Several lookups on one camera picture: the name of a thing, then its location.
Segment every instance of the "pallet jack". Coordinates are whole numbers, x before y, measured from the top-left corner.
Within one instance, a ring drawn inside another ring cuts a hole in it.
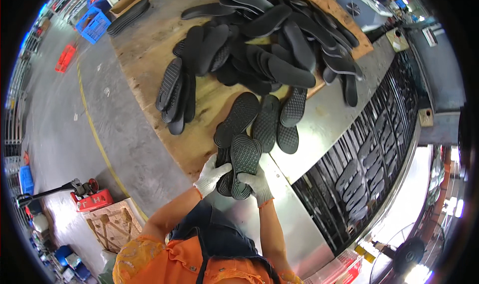
[[[113,204],[113,198],[108,189],[99,191],[98,182],[91,178],[86,183],[81,183],[78,178],[64,184],[58,188],[44,191],[35,195],[29,193],[21,194],[17,197],[17,206],[22,208],[27,206],[30,202],[36,199],[45,197],[46,195],[56,193],[58,191],[71,191],[70,196],[72,201],[77,205],[77,212],[89,212],[108,205]]]

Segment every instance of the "concrete floor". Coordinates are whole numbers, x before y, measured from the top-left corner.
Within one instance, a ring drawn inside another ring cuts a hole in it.
[[[100,153],[81,100],[77,61],[66,73],[54,66],[77,33],[52,19],[38,53],[32,58],[27,85],[25,139],[35,192],[63,185],[74,178],[96,178],[115,201],[125,198]],[[95,45],[78,38],[77,52],[88,112],[113,170],[126,191],[148,216],[186,190],[191,183],[173,162],[146,121],[132,95],[118,60],[104,35]],[[68,192],[44,199],[54,225],[57,245],[68,244],[93,275],[103,269],[101,245],[75,210]]]

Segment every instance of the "orange shirt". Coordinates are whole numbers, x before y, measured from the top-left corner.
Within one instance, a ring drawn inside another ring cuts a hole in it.
[[[198,237],[172,240],[165,245],[149,235],[129,241],[120,250],[113,268],[116,284],[195,283],[203,257]],[[282,284],[302,284],[292,271],[278,273]],[[210,259],[203,283],[272,284],[264,267],[249,259]]]

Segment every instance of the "white cotton glove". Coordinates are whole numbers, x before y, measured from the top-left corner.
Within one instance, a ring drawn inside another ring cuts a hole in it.
[[[200,178],[193,184],[200,192],[201,198],[215,190],[216,183],[224,174],[231,171],[231,163],[225,163],[221,167],[216,167],[217,153],[213,154],[203,166]]]
[[[236,176],[236,179],[251,186],[253,189],[253,196],[256,198],[256,202],[258,202],[258,208],[274,198],[269,189],[268,182],[266,181],[264,171],[260,166],[258,166],[256,170],[256,175],[239,173]]]

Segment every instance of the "worn wooden tabletop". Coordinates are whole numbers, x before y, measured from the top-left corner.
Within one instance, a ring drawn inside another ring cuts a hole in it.
[[[208,157],[217,151],[213,134],[218,123],[230,111],[236,97],[247,91],[242,85],[226,87],[211,75],[196,78],[196,116],[186,125],[184,132],[173,136],[161,120],[155,108],[155,100],[161,86],[166,66],[174,58],[174,45],[185,38],[194,25],[201,25],[209,18],[181,20],[181,13],[192,6],[218,0],[151,0],[152,7],[133,24],[111,39],[121,69],[145,117],[153,127],[165,148],[183,172],[195,181]],[[355,59],[373,50],[365,34],[353,19],[334,0],[311,0],[325,12],[330,12],[360,41],[352,55]],[[324,86],[316,75],[316,86],[308,90],[308,97]],[[274,93],[283,99],[288,86]]]

